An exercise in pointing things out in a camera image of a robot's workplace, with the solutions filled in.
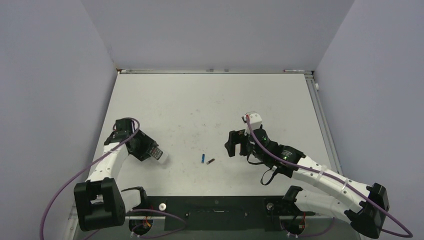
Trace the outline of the white remote control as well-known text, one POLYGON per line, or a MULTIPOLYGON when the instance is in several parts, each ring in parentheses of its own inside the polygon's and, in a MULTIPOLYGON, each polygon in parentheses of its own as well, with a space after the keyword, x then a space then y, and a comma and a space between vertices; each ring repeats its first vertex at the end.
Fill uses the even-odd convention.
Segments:
POLYGON ((148 154, 161 165, 164 165, 169 157, 169 154, 166 151, 160 149, 158 146, 150 147, 148 154))

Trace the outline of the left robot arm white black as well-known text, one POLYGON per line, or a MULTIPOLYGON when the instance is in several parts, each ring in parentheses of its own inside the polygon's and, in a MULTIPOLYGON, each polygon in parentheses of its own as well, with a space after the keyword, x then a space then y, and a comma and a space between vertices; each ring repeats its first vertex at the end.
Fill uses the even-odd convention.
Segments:
POLYGON ((167 158, 157 142, 140 130, 138 120, 125 117, 115 121, 94 171, 85 182, 74 187, 78 222, 82 231, 121 226, 128 212, 143 215, 148 211, 150 203, 143 187, 120 189, 117 184, 123 163, 130 156, 141 162, 156 160, 159 163, 167 158))

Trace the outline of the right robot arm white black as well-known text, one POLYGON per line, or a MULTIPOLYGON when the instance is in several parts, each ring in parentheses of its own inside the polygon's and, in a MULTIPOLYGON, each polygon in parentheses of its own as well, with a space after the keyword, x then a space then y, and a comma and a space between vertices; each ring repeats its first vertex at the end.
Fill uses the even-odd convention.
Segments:
POLYGON ((224 147, 229 157, 253 156, 257 165, 264 165, 273 176, 285 175, 307 183, 323 194, 315 194, 301 187, 291 186, 282 207, 289 214, 314 212, 345 221, 366 237, 377 239, 383 231, 389 199, 386 188, 373 183, 367 185, 342 176, 319 164, 302 151, 270 140, 262 126, 232 130, 224 147))

